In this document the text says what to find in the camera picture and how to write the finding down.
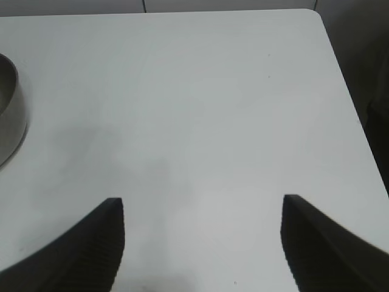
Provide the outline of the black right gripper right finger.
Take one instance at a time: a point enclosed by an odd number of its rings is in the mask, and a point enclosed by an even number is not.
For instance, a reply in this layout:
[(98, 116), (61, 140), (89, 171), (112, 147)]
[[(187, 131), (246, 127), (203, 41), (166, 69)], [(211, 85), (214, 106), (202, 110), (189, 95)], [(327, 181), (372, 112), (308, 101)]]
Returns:
[(299, 195), (283, 198), (280, 237), (299, 291), (388, 291), (388, 254)]

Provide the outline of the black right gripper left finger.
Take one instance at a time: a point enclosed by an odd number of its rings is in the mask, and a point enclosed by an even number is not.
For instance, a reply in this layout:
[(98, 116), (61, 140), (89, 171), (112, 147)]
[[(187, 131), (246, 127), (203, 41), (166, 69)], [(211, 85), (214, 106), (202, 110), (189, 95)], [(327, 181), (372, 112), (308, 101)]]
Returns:
[(125, 248), (121, 198), (108, 198), (63, 235), (1, 271), (1, 291), (111, 291)]

